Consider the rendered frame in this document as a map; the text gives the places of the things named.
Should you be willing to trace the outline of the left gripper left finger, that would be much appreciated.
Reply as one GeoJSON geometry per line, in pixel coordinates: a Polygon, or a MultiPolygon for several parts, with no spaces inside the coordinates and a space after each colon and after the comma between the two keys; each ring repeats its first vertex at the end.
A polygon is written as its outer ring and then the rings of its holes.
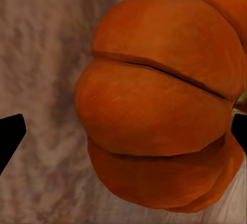
{"type": "Polygon", "coordinates": [[[22,114],[0,119],[0,174],[26,134],[22,114]]]}

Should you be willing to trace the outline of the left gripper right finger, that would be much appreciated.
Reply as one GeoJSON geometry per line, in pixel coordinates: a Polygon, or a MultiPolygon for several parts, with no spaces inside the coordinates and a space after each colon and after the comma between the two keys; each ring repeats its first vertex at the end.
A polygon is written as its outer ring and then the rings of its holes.
{"type": "Polygon", "coordinates": [[[243,151],[247,153],[247,115],[235,114],[231,132],[243,148],[243,151]]]}

